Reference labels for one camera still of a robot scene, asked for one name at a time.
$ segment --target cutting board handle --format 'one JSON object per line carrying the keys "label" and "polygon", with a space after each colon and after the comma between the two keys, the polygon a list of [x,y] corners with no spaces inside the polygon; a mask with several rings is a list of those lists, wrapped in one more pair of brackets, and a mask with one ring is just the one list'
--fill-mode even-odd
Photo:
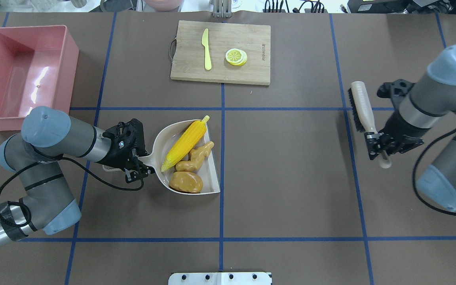
{"label": "cutting board handle", "polygon": [[171,62],[173,62],[173,56],[172,56],[173,43],[175,43],[175,50],[176,50],[177,49],[177,36],[175,36],[175,38],[170,43],[170,49],[168,50],[168,57],[170,58]]}

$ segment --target brush handle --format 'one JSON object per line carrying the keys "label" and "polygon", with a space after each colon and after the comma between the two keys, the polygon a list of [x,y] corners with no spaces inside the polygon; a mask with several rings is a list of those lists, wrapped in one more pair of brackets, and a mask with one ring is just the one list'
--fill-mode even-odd
{"label": "brush handle", "polygon": [[365,88],[365,83],[362,81],[354,81],[351,83],[351,92],[353,92],[353,99],[355,101],[356,111],[360,122],[362,123],[365,131],[378,133],[374,123],[374,113],[372,112],[371,101]]}

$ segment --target wooden cutting board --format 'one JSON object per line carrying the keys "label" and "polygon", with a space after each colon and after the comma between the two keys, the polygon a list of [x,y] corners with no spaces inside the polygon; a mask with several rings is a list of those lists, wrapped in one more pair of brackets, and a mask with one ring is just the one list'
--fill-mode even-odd
{"label": "wooden cutting board", "polygon": [[[204,68],[203,31],[209,29],[212,69]],[[226,51],[242,49],[247,62],[230,65]],[[270,26],[179,21],[170,78],[174,80],[270,85]]]}

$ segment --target blue tape line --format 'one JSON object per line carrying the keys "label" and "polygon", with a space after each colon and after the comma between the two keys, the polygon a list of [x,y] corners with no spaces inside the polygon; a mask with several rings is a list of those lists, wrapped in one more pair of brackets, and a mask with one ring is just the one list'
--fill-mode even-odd
{"label": "blue tape line", "polygon": [[355,153],[353,151],[353,141],[351,138],[351,128],[350,128],[350,123],[349,123],[349,119],[348,119],[348,110],[346,109],[346,100],[344,98],[344,87],[342,84],[342,76],[340,73],[340,63],[339,63],[339,55],[338,55],[338,51],[337,51],[337,42],[335,40],[335,28],[333,26],[332,14],[328,14],[328,16],[330,17],[333,52],[335,54],[335,64],[337,65],[337,77],[339,80],[340,97],[342,99],[342,106],[344,107],[344,121],[346,123],[346,132],[348,133],[348,144],[350,147],[350,155],[351,155],[351,167],[353,168],[353,176],[355,178],[355,188],[356,188],[356,195],[357,195],[357,200],[358,200],[358,211],[360,213],[360,222],[362,224],[362,234],[363,234],[363,238],[364,238],[365,257],[367,260],[367,270],[369,272],[370,284],[374,285],[374,277],[372,274],[371,253],[369,252],[369,242],[367,241],[367,231],[365,229],[365,218],[364,218],[364,214],[363,214],[362,196],[360,194],[360,186],[358,184],[358,174],[357,174],[357,170],[356,170]]}
{"label": "blue tape line", "polygon": [[369,241],[456,240],[456,236],[373,236]]}
{"label": "blue tape line", "polygon": [[70,111],[96,111],[96,107],[70,107]]}
{"label": "blue tape line", "polygon": [[219,107],[100,107],[100,110],[181,110],[181,111],[220,111]]}
{"label": "blue tape line", "polygon": [[441,27],[441,20],[439,19],[439,14],[436,13],[437,27],[439,29],[439,34],[441,35],[441,41],[443,42],[443,48],[447,48],[447,42],[445,41],[445,35],[443,34],[443,28]]}
{"label": "blue tape line", "polygon": [[72,242],[72,238],[68,237],[28,237],[19,242]]}
{"label": "blue tape line", "polygon": [[[87,161],[87,164],[85,164],[85,167],[89,169],[89,166],[91,166],[91,162]],[[82,205],[84,203],[84,194],[86,192],[86,186],[87,186],[87,172],[84,172],[84,180],[82,182],[82,190],[80,192],[80,198],[78,199],[78,208],[80,211],[82,211]],[[66,276],[65,276],[65,285],[69,284],[69,276],[71,272],[71,265],[73,264],[73,256],[75,254],[75,245],[76,245],[76,237],[78,235],[78,225],[80,222],[77,222],[75,224],[75,228],[73,230],[73,238],[71,239],[71,248],[70,248],[70,255],[68,258],[68,267],[66,268]]]}
{"label": "blue tape line", "polygon": [[[105,77],[106,77],[106,71],[108,68],[108,61],[110,59],[110,49],[112,48],[112,39],[114,38],[114,30],[116,28],[116,19],[117,19],[117,13],[114,13],[114,17],[112,18],[112,27],[110,30],[110,38],[108,40],[108,46],[106,50],[106,57],[105,57],[105,66],[103,67],[103,75],[101,78],[101,85],[100,85],[100,93],[98,95],[98,103],[96,104],[96,114],[94,115],[94,126],[98,125],[98,118],[99,118],[99,113],[100,113],[100,107],[101,107],[101,99],[103,98],[103,88],[105,86]],[[90,162],[87,161],[86,168],[89,169]],[[78,201],[78,208],[82,210],[82,205],[84,203],[84,193],[86,190],[86,184],[87,184],[87,173],[84,173],[84,180],[82,182],[82,191],[80,194],[80,200]],[[66,268],[66,276],[65,276],[65,285],[69,284],[69,278],[70,278],[70,273],[71,273],[71,266],[73,264],[73,257],[75,254],[75,245],[76,245],[76,237],[78,234],[78,225],[80,222],[77,222],[75,224],[75,229],[73,232],[73,240],[71,242],[71,249],[70,249],[70,256],[68,259],[68,267]]]}
{"label": "blue tape line", "polygon": [[[456,240],[456,236],[223,237],[223,242],[419,241]],[[19,242],[72,242],[73,238],[29,237]],[[76,242],[219,242],[218,237],[76,238]]]}
{"label": "blue tape line", "polygon": [[105,88],[106,71],[108,69],[108,61],[110,59],[110,50],[112,49],[112,40],[114,38],[114,30],[116,28],[116,19],[117,19],[117,13],[114,13],[114,18],[112,19],[112,29],[110,30],[110,38],[108,40],[108,47],[106,49],[105,66],[103,67],[103,76],[101,77],[100,94],[98,96],[98,103],[96,104],[96,115],[94,115],[94,126],[98,125],[98,117],[100,114],[101,99],[103,97],[103,89]]}
{"label": "blue tape line", "polygon": [[218,242],[216,237],[77,238],[76,242]]}
{"label": "blue tape line", "polygon": [[225,237],[225,242],[364,241],[363,237]]}
{"label": "blue tape line", "polygon": [[342,107],[228,107],[228,111],[339,111]]}
{"label": "blue tape line", "polygon": [[375,107],[373,111],[395,111],[393,107]]}
{"label": "blue tape line", "polygon": [[[70,107],[70,110],[94,111],[97,107]],[[341,111],[344,107],[100,107],[99,110],[117,111],[117,110],[160,110],[160,111]],[[373,107],[374,111],[393,111],[393,107]]]}
{"label": "blue tape line", "polygon": [[65,285],[69,285],[69,276],[71,274],[71,265],[73,264],[73,255],[75,252],[75,240],[71,242],[70,256],[68,258],[68,267],[66,268]]}
{"label": "blue tape line", "polygon": [[[89,169],[90,166],[91,166],[91,162],[87,161],[87,163],[85,164],[85,167],[87,169]],[[78,208],[80,209],[80,211],[82,211],[82,205],[84,204],[84,194],[86,192],[87,177],[88,177],[87,172],[84,171],[84,180],[82,181],[82,190],[80,192],[80,198],[78,199]]]}
{"label": "blue tape line", "polygon": [[5,15],[5,20],[3,21],[3,25],[1,27],[6,27],[6,23],[8,22],[8,17],[10,16],[9,11]]}
{"label": "blue tape line", "polygon": [[219,270],[223,270],[224,252],[224,126],[226,122],[226,108],[224,97],[224,83],[221,83],[221,169],[220,169],[220,189],[219,193]]}

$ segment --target pink plastic bin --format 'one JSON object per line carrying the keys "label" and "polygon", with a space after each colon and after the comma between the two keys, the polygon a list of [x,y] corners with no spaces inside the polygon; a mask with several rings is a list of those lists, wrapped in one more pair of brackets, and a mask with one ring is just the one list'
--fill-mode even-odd
{"label": "pink plastic bin", "polygon": [[78,47],[61,26],[0,28],[0,131],[38,106],[69,113]]}

